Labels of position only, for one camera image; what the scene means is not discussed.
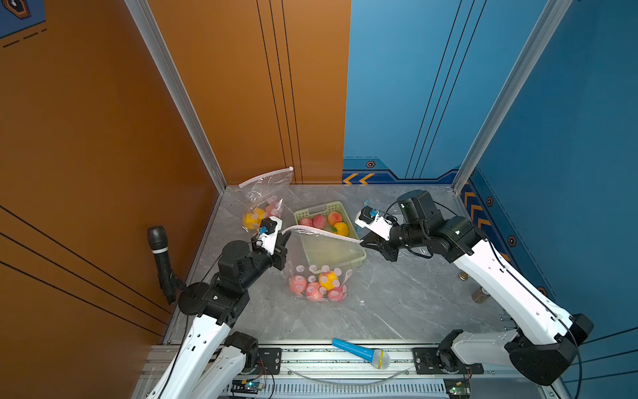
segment green plastic basket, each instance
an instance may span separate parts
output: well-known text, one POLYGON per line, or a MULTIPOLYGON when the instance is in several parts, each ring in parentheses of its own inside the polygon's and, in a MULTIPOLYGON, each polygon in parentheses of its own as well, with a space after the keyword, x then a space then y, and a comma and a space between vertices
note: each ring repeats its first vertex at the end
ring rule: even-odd
MULTIPOLYGON (((330 212, 337 211, 341 213, 341 217, 343 218, 343 222, 348 225, 349 235, 348 237, 359 239, 357 237, 357 230, 355 226, 350 221, 346 210, 343 208, 343 204, 339 201, 329 202, 323 205, 313 206, 307 209, 301 209, 300 211, 295 212, 295 221, 299 224, 303 218, 314 218, 316 215, 324 215, 328 218, 328 214, 330 212)), ((352 268, 359 267, 363 263, 366 258, 366 251, 363 247, 359 247, 357 250, 356 256, 350 258, 344 258, 343 254, 340 254, 338 251, 331 250, 326 245, 321 245, 321 247, 317 247, 316 242, 310 237, 306 237, 304 234, 301 235, 301 244, 304 247, 304 252, 306 253, 306 258, 308 259, 308 265, 317 265, 319 269, 321 266, 326 264, 332 267, 341 267, 341 268, 352 268)))

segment plastic bag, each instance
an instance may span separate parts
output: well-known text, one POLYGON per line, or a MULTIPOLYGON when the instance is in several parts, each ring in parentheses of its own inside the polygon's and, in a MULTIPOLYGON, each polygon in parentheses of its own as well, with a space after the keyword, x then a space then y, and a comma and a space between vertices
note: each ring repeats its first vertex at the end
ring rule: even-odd
POLYGON ((293 167, 273 170, 248 179, 239 185, 240 191, 248 199, 248 206, 242 219, 244 230, 256 230, 262 220, 270 216, 281 218, 283 200, 281 192, 290 185, 293 167))
POLYGON ((347 281, 355 272, 362 248, 358 239, 338 236, 314 227, 295 225, 286 247, 285 289, 312 302, 342 302, 348 296, 347 281), (313 259, 316 264, 309 264, 313 259))

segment blue microphone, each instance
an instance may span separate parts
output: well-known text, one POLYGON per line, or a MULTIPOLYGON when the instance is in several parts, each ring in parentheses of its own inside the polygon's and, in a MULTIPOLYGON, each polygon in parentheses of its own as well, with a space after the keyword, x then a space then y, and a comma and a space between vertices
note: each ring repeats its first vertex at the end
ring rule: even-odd
POLYGON ((379 370, 385 370, 390 365, 390 356, 381 349, 368 349, 350 342, 338 340, 337 338, 332 340, 332 346, 343 349, 372 363, 372 365, 379 370))

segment mounting plate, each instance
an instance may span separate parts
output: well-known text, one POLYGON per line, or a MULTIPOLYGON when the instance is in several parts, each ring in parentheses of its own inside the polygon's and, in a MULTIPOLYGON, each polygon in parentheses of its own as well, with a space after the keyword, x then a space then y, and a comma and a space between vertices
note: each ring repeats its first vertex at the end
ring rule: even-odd
MULTIPOLYGON (((448 374, 443 371, 442 365, 436 353, 437 348, 413 348, 412 355, 414 356, 414 367, 417 369, 417 374, 448 374)), ((483 365, 475 363, 470 365, 472 374, 483 374, 483 365)))
POLYGON ((279 374, 281 368, 281 348, 259 348, 259 359, 263 361, 266 370, 273 375, 279 374))

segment grey marble surface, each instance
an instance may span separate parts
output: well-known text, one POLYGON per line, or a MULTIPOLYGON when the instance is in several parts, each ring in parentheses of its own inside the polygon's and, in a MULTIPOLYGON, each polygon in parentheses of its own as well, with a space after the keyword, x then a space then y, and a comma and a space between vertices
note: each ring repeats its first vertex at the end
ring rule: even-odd
MULTIPOLYGON (((284 228, 295 224, 293 214, 300 209, 341 201, 353 220, 366 199, 370 206, 385 209, 399 195, 417 188, 428 190, 435 201, 458 213, 464 212, 451 190, 443 186, 291 186, 282 195, 284 228)), ((236 186, 227 188, 202 256, 191 274, 193 282, 200 281, 211 267, 214 269, 207 280, 217 271, 217 265, 212 263, 226 243, 250 239, 251 235, 241 228, 245 202, 236 186)), ((452 216, 446 209, 441 211, 446 218, 452 216)), ((395 206, 391 213, 400 211, 395 206)), ((502 307, 492 298, 481 305, 474 303, 471 293, 479 285, 472 279, 460 280, 460 270, 443 257, 423 259, 402 250, 397 262, 387 262, 376 251, 366 249, 366 253, 363 265, 349 279, 348 297, 341 303, 296 298, 287 289, 284 272, 270 268, 249 289, 250 303, 234 329, 253 335, 260 342, 338 337, 438 343, 457 328, 475 333, 503 331, 505 324, 499 316, 502 307)), ((185 323, 185 315, 174 315, 165 343, 179 343, 185 323)))

